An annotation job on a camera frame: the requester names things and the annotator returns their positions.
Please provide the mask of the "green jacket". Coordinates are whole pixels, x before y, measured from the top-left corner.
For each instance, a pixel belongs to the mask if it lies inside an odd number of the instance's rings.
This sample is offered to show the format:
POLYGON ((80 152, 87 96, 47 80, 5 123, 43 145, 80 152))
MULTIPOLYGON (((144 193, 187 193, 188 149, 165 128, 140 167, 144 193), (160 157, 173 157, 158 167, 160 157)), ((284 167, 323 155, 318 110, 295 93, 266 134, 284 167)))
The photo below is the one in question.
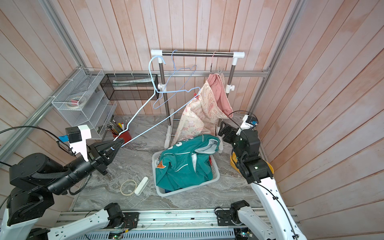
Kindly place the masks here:
POLYGON ((155 166, 156 186, 173 192, 213 180, 210 157, 219 150, 220 142, 215 136, 200 135, 164 150, 155 166))

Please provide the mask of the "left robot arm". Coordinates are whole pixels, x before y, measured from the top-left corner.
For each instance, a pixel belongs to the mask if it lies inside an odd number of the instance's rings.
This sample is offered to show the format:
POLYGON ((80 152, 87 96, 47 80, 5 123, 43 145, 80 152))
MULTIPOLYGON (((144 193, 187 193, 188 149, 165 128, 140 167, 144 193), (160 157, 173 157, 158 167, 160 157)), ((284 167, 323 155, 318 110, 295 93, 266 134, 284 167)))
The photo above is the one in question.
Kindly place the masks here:
POLYGON ((2 240, 74 240, 91 231, 117 228, 125 215, 119 204, 110 203, 93 215, 51 229, 35 229, 45 211, 54 205, 55 195, 66 195, 76 183, 94 171, 107 174, 124 140, 99 142, 86 147, 86 157, 80 156, 66 166, 42 153, 25 157, 9 169, 14 186, 7 201, 1 224, 2 240))

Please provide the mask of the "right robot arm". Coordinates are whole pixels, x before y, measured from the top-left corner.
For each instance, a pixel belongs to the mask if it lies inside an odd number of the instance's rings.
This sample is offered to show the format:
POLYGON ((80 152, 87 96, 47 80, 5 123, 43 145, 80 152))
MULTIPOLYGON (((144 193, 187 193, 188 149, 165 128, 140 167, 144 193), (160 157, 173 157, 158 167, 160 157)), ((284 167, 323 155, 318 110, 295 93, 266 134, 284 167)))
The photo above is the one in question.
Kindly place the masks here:
POLYGON ((258 196, 269 219, 267 224, 246 201, 238 201, 230 208, 232 222, 245 225, 258 240, 305 240, 279 192, 273 168, 259 154, 261 142, 257 131, 222 123, 218 135, 231 144, 236 167, 258 196))

